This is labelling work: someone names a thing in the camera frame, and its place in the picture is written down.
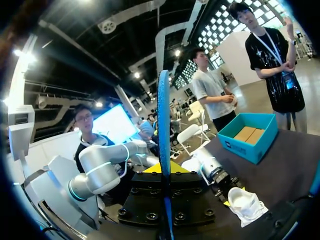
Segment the bolt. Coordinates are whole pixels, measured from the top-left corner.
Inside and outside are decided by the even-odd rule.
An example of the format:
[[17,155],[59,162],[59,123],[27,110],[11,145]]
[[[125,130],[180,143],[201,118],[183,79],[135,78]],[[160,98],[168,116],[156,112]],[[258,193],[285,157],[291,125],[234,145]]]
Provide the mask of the bolt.
[[280,229],[282,226],[283,226],[283,223],[280,220],[275,221],[275,223],[274,223],[275,229]]
[[174,195],[181,195],[182,194],[182,191],[181,190],[175,190],[174,191]]
[[127,211],[126,209],[124,209],[124,208],[120,208],[120,209],[118,210],[118,214],[119,214],[120,216],[125,216],[127,213],[128,213],[128,211]]
[[158,214],[156,214],[156,213],[153,213],[153,212],[150,212],[150,213],[147,213],[146,214],[146,218],[148,219],[148,220],[157,220],[158,219]]
[[151,193],[152,195],[157,195],[157,194],[159,193],[159,191],[156,190],[156,189],[154,189],[154,190],[151,190],[150,193]]
[[202,189],[197,187],[193,190],[194,193],[198,194],[198,193],[201,193],[202,192]]
[[208,217],[211,217],[214,215],[214,211],[212,209],[207,209],[204,214]]
[[133,194],[136,194],[136,193],[138,193],[138,192],[139,192],[139,189],[138,189],[138,188],[133,187],[133,188],[131,188],[131,192],[132,192]]
[[182,221],[186,219],[186,215],[183,212],[178,212],[175,217],[175,220]]

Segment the teal box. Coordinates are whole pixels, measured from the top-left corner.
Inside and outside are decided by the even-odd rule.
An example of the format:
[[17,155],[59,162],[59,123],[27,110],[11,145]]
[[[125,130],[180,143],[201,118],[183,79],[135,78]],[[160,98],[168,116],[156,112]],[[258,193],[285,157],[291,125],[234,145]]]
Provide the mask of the teal box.
[[[245,126],[264,129],[262,136],[255,145],[234,139]],[[277,133],[276,115],[240,113],[218,133],[218,138],[225,149],[253,164],[258,164],[274,141]]]

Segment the human hand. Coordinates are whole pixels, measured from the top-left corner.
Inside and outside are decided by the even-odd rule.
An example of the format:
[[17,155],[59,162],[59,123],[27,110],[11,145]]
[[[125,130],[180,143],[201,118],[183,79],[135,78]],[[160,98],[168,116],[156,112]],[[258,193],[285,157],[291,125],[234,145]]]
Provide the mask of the human hand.
[[290,38],[292,38],[292,37],[294,38],[294,36],[295,36],[295,35],[294,35],[294,24],[293,24],[291,18],[288,17],[288,16],[285,16],[285,17],[283,18],[283,20],[284,20],[284,22],[285,22],[286,31],[287,31],[289,37],[290,37]]
[[282,72],[292,73],[295,69],[296,69],[296,65],[291,67],[290,62],[288,61],[281,65]]
[[234,96],[233,96],[233,95],[224,95],[224,96],[221,96],[221,102],[230,104],[233,100],[234,100]]

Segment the black shirt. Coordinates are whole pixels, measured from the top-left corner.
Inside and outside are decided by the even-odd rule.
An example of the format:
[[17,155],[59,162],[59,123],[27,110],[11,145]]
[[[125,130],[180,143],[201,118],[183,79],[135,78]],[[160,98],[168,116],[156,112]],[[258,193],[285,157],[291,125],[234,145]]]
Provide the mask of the black shirt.
[[[281,60],[285,63],[289,44],[279,30],[274,28],[265,28],[269,33],[272,41],[277,47]],[[271,41],[267,34],[260,36],[260,39],[272,50]],[[246,52],[250,59],[252,70],[273,69],[280,66],[280,63],[269,52],[269,50],[251,33],[245,41]],[[292,74],[294,87],[287,89],[286,83],[281,73],[267,77],[265,79],[266,88],[274,111],[279,113],[296,113],[304,109],[305,100],[301,87],[295,73]]]

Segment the black table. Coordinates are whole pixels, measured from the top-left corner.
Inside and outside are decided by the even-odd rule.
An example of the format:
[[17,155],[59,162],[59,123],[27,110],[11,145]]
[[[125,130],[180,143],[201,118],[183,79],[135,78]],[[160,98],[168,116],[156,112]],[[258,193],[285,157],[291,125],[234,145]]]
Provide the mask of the black table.
[[[218,137],[205,148],[232,177],[239,178],[248,192],[256,193],[269,209],[281,201],[306,195],[320,160],[320,136],[287,130],[279,130],[257,165],[224,149]],[[214,197],[210,201],[216,216],[214,228],[226,228],[234,233],[245,229],[241,228],[239,218],[221,202]]]

